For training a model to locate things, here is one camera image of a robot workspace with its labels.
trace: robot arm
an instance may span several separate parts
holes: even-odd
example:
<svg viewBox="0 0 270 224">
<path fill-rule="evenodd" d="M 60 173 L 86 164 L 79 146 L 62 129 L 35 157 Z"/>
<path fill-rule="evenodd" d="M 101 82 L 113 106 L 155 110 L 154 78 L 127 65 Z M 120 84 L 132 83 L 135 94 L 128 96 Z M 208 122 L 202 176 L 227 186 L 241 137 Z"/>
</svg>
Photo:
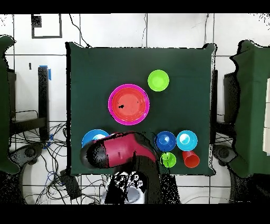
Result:
<svg viewBox="0 0 270 224">
<path fill-rule="evenodd" d="M 146 188 L 145 203 L 162 203 L 158 155 L 144 135 L 136 132 L 117 133 L 91 141 L 81 149 L 81 161 L 88 168 L 115 167 L 116 173 L 141 173 Z M 121 192 L 111 181 L 105 202 L 124 203 L 126 194 L 127 186 Z"/>
</svg>

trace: green cup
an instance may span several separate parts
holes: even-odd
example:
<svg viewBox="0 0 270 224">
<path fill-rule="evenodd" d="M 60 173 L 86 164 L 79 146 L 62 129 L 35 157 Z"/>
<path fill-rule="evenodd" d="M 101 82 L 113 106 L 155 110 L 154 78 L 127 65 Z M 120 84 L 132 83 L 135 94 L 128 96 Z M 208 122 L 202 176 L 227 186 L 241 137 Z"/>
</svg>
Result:
<svg viewBox="0 0 270 224">
<path fill-rule="evenodd" d="M 153 91 L 163 91 L 169 85 L 169 76 L 162 70 L 155 70 L 149 74 L 148 85 Z"/>
<path fill-rule="evenodd" d="M 172 153 L 163 153 L 160 158 L 160 163 L 166 168 L 172 168 L 176 164 L 176 157 Z"/>
</svg>

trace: floor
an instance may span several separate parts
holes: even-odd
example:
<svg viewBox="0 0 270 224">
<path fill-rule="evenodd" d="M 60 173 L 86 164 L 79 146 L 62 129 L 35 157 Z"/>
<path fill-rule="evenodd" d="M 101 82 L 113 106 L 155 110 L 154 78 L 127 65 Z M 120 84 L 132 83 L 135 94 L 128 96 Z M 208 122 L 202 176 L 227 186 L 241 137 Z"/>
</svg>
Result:
<svg viewBox="0 0 270 224">
<path fill-rule="evenodd" d="M 35 36 L 59 35 L 59 15 L 41 14 L 42 27 L 34 29 Z M 31 15 L 0 15 L 0 34 L 12 36 L 16 43 L 6 51 L 8 66 L 17 74 L 16 111 L 38 110 L 37 68 L 47 65 L 51 69 L 49 80 L 49 108 L 51 134 L 56 125 L 66 122 L 66 49 L 65 42 L 73 41 L 86 46 L 83 39 L 92 47 L 96 46 L 147 46 L 149 48 L 202 48 L 204 43 L 217 44 L 216 69 L 218 70 L 218 120 L 223 120 L 224 94 L 223 76 L 235 71 L 229 56 L 236 54 L 238 43 L 249 39 L 255 43 L 270 44 L 270 18 L 264 14 L 61 14 L 62 38 L 33 39 L 31 35 Z M 17 120 L 34 118 L 36 113 L 18 113 Z M 26 133 L 31 138 L 34 133 Z M 54 138 L 65 141 L 62 131 Z M 22 146 L 21 137 L 14 136 L 10 150 Z M 66 168 L 66 148 L 61 147 L 57 161 L 59 170 Z M 42 153 L 47 169 L 52 171 L 52 159 L 47 150 Z M 228 169 L 218 165 L 213 158 L 216 174 L 208 176 L 177 175 L 177 185 L 182 203 L 228 203 L 230 178 Z M 48 183 L 45 162 L 38 158 L 35 165 L 27 165 L 23 177 L 23 191 L 27 203 L 35 203 Z M 77 177 L 85 194 L 102 194 L 102 177 L 82 175 Z M 65 203 L 77 204 L 66 198 Z M 91 203 L 91 198 L 79 200 L 78 204 Z M 48 204 L 62 204 L 61 199 L 50 200 Z"/>
</svg>

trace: red plastic cup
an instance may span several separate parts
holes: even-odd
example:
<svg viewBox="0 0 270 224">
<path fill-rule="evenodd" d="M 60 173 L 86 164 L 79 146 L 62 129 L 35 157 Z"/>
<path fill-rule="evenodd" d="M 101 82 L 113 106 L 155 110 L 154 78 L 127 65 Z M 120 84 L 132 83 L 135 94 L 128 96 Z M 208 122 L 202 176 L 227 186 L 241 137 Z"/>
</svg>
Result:
<svg viewBox="0 0 270 224">
<path fill-rule="evenodd" d="M 183 159 L 186 167 L 195 168 L 200 163 L 200 158 L 193 151 L 183 151 Z"/>
</svg>

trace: pink plate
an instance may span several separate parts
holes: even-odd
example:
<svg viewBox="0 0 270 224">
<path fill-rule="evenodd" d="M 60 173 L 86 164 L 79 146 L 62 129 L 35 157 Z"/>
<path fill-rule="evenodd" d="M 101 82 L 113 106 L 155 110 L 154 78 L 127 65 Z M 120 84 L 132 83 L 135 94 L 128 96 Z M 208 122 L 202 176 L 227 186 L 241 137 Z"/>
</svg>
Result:
<svg viewBox="0 0 270 224">
<path fill-rule="evenodd" d="M 118 104 L 119 102 L 120 104 L 122 104 L 125 101 L 126 103 L 124 103 L 123 105 L 114 105 L 116 103 Z M 140 103 L 143 106 L 136 106 L 134 105 L 133 101 L 138 101 L 137 103 Z M 140 123 L 147 116 L 149 107 L 150 103 L 146 92 L 141 87 L 134 84 L 123 84 L 117 87 L 111 93 L 108 100 L 108 109 L 110 114 L 118 123 L 123 125 L 135 125 Z"/>
</svg>

